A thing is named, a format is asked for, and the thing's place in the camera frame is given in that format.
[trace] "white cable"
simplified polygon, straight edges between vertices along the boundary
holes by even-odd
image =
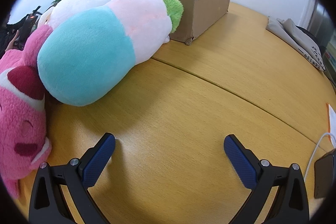
[[[306,168],[306,172],[304,173],[304,176],[303,176],[303,181],[306,182],[306,178],[307,178],[307,175],[308,175],[308,170],[309,170],[309,167],[310,167],[310,164],[311,164],[311,161],[313,160],[313,157],[315,155],[315,152],[317,150],[317,148],[319,147],[320,145],[320,142],[322,141],[323,137],[324,136],[327,136],[329,135],[330,137],[332,137],[334,139],[334,142],[336,143],[336,138],[334,135],[332,135],[331,133],[324,133],[321,138],[319,139],[319,141],[317,142],[316,146],[315,146],[315,149],[313,151],[313,153],[311,154],[311,157],[309,159],[309,162],[308,162],[308,165],[307,165],[307,168]]]

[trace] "wood grain surface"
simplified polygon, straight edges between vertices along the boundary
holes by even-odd
[[[89,106],[59,103],[47,109],[51,165],[80,157],[105,132],[117,138],[111,160],[89,189],[111,223],[228,223],[250,192],[224,153],[228,134],[235,134],[260,159],[279,166],[296,162],[303,170],[315,146],[260,108],[155,60],[135,66]],[[318,149],[315,158],[324,153]],[[313,173],[312,168],[306,185],[309,198]],[[25,215],[35,174],[20,181],[16,203]],[[258,223],[274,194],[275,189]]]
[[[316,143],[328,130],[326,103],[336,109],[335,92],[322,72],[265,30],[267,22],[230,3],[229,12],[191,46],[170,41],[154,58],[243,97]],[[327,138],[321,145],[332,148]]]

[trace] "paper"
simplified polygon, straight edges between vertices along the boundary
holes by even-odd
[[[330,133],[336,138],[336,113],[331,107],[331,105],[328,104],[328,111],[329,111],[329,128]],[[336,143],[334,141],[334,138],[329,138],[331,140],[331,143],[334,148],[336,148]]]

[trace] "metal screw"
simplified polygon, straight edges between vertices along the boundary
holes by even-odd
[[[268,160],[261,160],[260,163],[261,163],[262,166],[265,166],[265,167],[269,166],[269,161]]]
[[[47,167],[47,163],[45,161],[40,164],[41,169],[46,168],[46,167]]]
[[[71,164],[71,165],[73,165],[73,166],[77,165],[77,164],[78,164],[78,162],[79,162],[79,160],[78,160],[78,159],[76,159],[76,158],[74,158],[74,159],[70,160],[70,164]]]
[[[300,166],[298,164],[293,164],[292,167],[293,167],[294,170],[299,170],[300,169]]]

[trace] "person's hand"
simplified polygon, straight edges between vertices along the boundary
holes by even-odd
[[[5,49],[5,52],[12,50],[14,48],[14,41],[15,39],[17,39],[17,37],[19,36],[20,32],[19,30],[16,31],[15,36],[13,37],[13,39],[9,42],[7,48]]]

